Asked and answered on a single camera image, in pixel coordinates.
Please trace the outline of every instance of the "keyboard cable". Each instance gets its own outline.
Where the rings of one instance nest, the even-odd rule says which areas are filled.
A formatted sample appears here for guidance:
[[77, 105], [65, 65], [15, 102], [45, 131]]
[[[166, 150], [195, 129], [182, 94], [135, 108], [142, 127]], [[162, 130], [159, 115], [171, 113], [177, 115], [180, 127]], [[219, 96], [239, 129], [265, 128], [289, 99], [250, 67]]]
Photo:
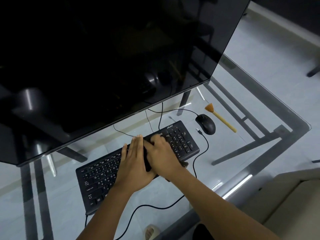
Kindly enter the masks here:
[[[163, 103], [162, 103], [162, 111], [161, 111], [161, 112], [156, 112], [156, 111], [153, 111], [153, 110], [151, 110], [151, 109], [149, 109], [149, 110], [152, 111], [152, 112], [154, 112], [154, 113], [161, 113], [160, 121], [159, 121], [159, 126], [158, 126], [158, 127], [159, 127], [159, 130], [160, 130], [160, 122], [161, 122], [162, 114], [163, 114], [164, 112], [170, 112], [170, 111], [179, 110], [179, 109], [172, 109], [172, 110], [168, 110], [168, 111], [163, 111]], [[192, 113], [195, 113], [195, 112], [193, 112], [193, 111], [191, 111], [191, 110], [188, 110], [188, 109], [181, 109], [181, 110], [187, 110], [187, 111], [190, 111], [190, 112], [192, 112]], [[197, 177], [196, 170], [195, 170], [195, 161], [196, 161], [196, 159], [197, 159], [198, 157], [200, 157], [202, 154], [206, 153], [207, 150], [209, 149], [209, 142], [208, 142], [207, 138], [203, 135], [202, 131], [199, 130], [198, 128], [197, 128], [197, 132], [198, 132], [200, 135], [202, 135], [203, 138], [205, 139], [205, 141], [207, 142], [207, 149], [206, 149], [204, 152], [200, 153], [198, 156], [196, 156], [196, 158], [193, 160], [192, 168], [193, 168], [194, 176], [195, 176], [196, 178], [198, 178], [198, 177]], [[157, 209], [157, 210], [166, 210], [166, 209], [169, 209], [169, 208], [173, 207], [175, 204], [177, 204], [183, 197], [185, 197], [185, 196], [182, 195], [176, 202], [174, 202], [172, 205], [170, 205], [170, 206], [168, 206], [168, 207], [157, 207], [157, 206], [153, 206], [153, 205], [149, 205], [149, 204], [142, 204], [142, 205], [138, 206], [138, 207], [133, 211], [133, 213], [131, 214], [131, 217], [130, 217], [130, 220], [129, 220], [129, 222], [128, 222], [128, 225], [127, 225], [126, 229], [124, 230], [124, 232], [122, 233], [122, 235], [121, 235], [120, 237], [118, 237], [117, 239], [115, 239], [115, 240], [119, 240], [120, 238], [122, 238], [122, 237], [126, 234], [128, 228], [129, 228], [129, 226], [130, 226], [131, 220], [132, 220], [132, 218], [133, 218], [133, 216], [134, 216], [134, 213], [135, 213], [139, 208], [141, 208], [141, 207], [143, 207], [143, 206], [148, 206], [148, 207], [151, 207], [151, 208], [154, 208], [154, 209]], [[87, 219], [88, 219], [88, 215], [85, 215], [85, 224], [84, 224], [84, 227], [87, 226]]]

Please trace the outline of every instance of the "brush bristles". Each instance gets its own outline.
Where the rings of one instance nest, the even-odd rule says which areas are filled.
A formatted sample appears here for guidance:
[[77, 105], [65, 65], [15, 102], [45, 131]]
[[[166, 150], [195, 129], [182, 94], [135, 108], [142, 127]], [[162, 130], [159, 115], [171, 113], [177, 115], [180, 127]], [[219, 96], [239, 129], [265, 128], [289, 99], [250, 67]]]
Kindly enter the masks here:
[[205, 107], [205, 110], [206, 111], [209, 111], [210, 113], [212, 113], [214, 111], [214, 106], [212, 105], [212, 103], [208, 104], [206, 107]]

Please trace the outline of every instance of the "tiled floor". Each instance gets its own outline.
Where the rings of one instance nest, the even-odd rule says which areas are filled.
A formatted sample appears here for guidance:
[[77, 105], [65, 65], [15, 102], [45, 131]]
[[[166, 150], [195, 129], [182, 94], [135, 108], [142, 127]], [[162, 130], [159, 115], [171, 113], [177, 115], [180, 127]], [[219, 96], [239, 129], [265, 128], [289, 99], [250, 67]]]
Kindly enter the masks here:
[[[264, 170], [266, 174], [274, 176], [282, 172], [317, 166], [312, 164], [311, 160], [318, 159], [320, 150], [318, 149], [320, 137], [320, 76], [319, 74], [313, 78], [305, 76], [316, 65], [314, 57], [317, 53], [320, 53], [319, 49], [254, 13], [249, 13], [240, 21], [225, 51], [227, 56], [313, 127], [303, 138], [271, 163]], [[283, 124], [255, 97], [237, 84], [220, 66], [216, 68], [213, 75], [268, 130], [272, 131], [278, 125]], [[276, 141], [215, 167], [211, 166], [214, 159], [252, 142], [252, 138], [203, 86], [200, 89], [206, 100], [213, 103], [215, 110], [238, 129], [235, 134], [220, 121], [214, 119], [217, 130], [214, 136], [207, 136], [210, 143], [209, 151], [199, 157], [195, 164], [198, 178], [212, 188], [219, 181], [228, 181]], [[181, 96], [164, 102], [164, 108], [176, 108]], [[206, 106], [206, 101], [201, 100], [195, 90], [192, 90], [189, 100], [191, 104], [188, 105], [188, 109], [198, 114], [205, 113], [212, 116], [203, 109]], [[161, 105], [155, 106], [154, 110], [160, 111]], [[150, 111], [147, 111], [147, 113], [153, 130], [158, 130], [159, 115]], [[198, 124], [194, 121], [193, 114], [190, 115], [187, 111], [184, 111], [180, 117], [176, 115], [176, 112], [165, 114], [160, 126], [170, 125], [173, 120], [182, 120], [197, 142], [200, 151], [206, 149], [206, 142], [195, 130]], [[152, 132], [144, 112], [117, 123], [115, 127], [133, 135], [148, 135]], [[120, 148], [125, 142], [129, 143], [130, 140], [130, 137], [116, 132], [113, 127], [108, 127], [75, 143], [72, 147], [85, 154], [89, 158], [89, 162]], [[58, 172], [55, 178], [52, 177], [46, 162], [43, 160], [54, 238], [75, 239], [83, 229], [85, 222], [85, 209], [75, 178], [75, 169], [81, 164], [57, 153], [54, 153], [54, 158]], [[14, 166], [2, 164], [0, 179], [0, 234], [4, 239], [25, 239], [20, 171]], [[180, 196], [181, 192], [166, 180], [160, 177], [153, 180], [150, 185], [136, 192], [130, 198], [115, 236], [120, 236], [125, 230], [133, 210], [138, 205], [151, 204], [166, 207]], [[132, 218], [128, 232], [122, 239], [143, 239], [143, 230], [149, 224], [154, 224], [160, 230], [164, 230], [188, 210], [189, 203], [185, 198], [169, 210], [140, 208]], [[38, 212], [36, 212], [36, 218], [39, 222]], [[38, 227], [39, 237], [42, 235], [41, 231]]]

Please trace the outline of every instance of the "computer monitor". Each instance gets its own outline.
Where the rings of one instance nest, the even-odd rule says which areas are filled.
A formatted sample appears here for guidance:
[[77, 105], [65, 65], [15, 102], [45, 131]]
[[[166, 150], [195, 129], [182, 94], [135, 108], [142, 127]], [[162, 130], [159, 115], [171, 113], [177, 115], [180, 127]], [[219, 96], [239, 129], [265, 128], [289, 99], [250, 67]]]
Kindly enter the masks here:
[[0, 161], [24, 165], [207, 82], [191, 63], [213, 73], [248, 3], [6, 0]]

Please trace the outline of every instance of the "hand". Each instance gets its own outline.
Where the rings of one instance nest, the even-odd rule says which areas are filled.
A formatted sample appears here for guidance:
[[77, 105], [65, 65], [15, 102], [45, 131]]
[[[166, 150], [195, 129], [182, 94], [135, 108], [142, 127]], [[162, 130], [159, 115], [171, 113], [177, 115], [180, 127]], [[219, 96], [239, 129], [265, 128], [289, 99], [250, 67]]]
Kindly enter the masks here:
[[153, 142], [154, 145], [146, 140], [144, 141], [148, 162], [158, 175], [170, 180], [171, 176], [183, 167], [164, 137], [155, 134], [151, 137], [150, 141]]
[[147, 186], [155, 177], [153, 170], [146, 171], [143, 159], [143, 137], [133, 137], [128, 154], [127, 144], [124, 144], [121, 152], [121, 162], [114, 187], [121, 188], [130, 194]]

